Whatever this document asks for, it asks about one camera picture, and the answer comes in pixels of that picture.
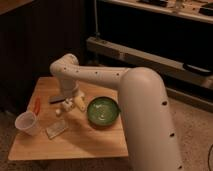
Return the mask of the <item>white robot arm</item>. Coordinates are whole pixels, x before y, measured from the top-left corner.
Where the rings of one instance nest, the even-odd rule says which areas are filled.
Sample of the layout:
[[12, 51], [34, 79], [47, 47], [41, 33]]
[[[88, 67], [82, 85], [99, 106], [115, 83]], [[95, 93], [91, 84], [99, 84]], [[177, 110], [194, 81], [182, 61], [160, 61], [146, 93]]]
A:
[[66, 54], [50, 65], [50, 72], [66, 97], [77, 93], [80, 81], [117, 91], [133, 171], [184, 171], [166, 88], [156, 71], [81, 66]]

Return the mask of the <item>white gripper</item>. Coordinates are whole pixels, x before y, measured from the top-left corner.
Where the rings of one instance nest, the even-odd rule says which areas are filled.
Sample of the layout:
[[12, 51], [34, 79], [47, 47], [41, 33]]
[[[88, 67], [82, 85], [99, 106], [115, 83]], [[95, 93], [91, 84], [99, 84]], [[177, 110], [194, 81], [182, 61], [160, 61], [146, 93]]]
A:
[[60, 92], [65, 99], [74, 98], [75, 105], [81, 110], [86, 110], [86, 105], [82, 98], [85, 98], [85, 93], [80, 90], [79, 85], [65, 84], [60, 86]]

